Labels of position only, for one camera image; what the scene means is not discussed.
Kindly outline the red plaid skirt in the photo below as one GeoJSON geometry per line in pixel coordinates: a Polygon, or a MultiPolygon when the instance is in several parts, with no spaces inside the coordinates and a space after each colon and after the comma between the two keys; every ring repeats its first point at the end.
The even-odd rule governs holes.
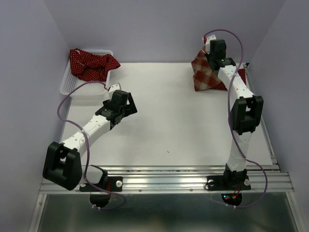
{"type": "Polygon", "coordinates": [[[206,47],[203,46],[194,60],[191,62],[193,69],[193,83],[195,91],[204,91],[208,89],[227,91],[222,81],[212,71],[208,60],[205,56],[206,47]]]}

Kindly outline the red polka dot skirt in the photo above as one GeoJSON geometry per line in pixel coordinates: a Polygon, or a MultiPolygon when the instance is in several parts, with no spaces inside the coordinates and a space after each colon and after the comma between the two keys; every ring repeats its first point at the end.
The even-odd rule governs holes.
{"type": "Polygon", "coordinates": [[[237,70],[236,66],[220,68],[215,78],[215,85],[210,89],[226,91],[246,91],[247,81],[244,68],[237,70]]]}

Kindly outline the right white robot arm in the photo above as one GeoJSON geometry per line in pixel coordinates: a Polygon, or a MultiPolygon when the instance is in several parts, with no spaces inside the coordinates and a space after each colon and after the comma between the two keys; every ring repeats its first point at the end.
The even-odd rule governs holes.
{"type": "Polygon", "coordinates": [[[249,142],[261,121],[264,100],[254,95],[239,75],[231,58],[226,57],[226,43],[214,35],[206,38],[205,57],[210,68],[228,90],[228,124],[232,143],[222,175],[207,176],[205,188],[210,191],[250,190],[247,176],[249,142]]]}

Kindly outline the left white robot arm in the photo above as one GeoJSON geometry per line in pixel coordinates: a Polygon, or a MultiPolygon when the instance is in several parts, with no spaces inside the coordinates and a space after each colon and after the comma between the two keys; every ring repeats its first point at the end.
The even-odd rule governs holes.
{"type": "Polygon", "coordinates": [[[43,178],[67,190],[73,190],[80,184],[88,183],[86,173],[91,168],[95,172],[91,185],[96,190],[106,188],[107,171],[95,165],[87,164],[83,167],[81,157],[84,154],[89,155],[91,145],[111,131],[123,118],[137,113],[131,93],[115,90],[110,93],[110,97],[74,135],[61,143],[52,142],[48,146],[43,178]]]}

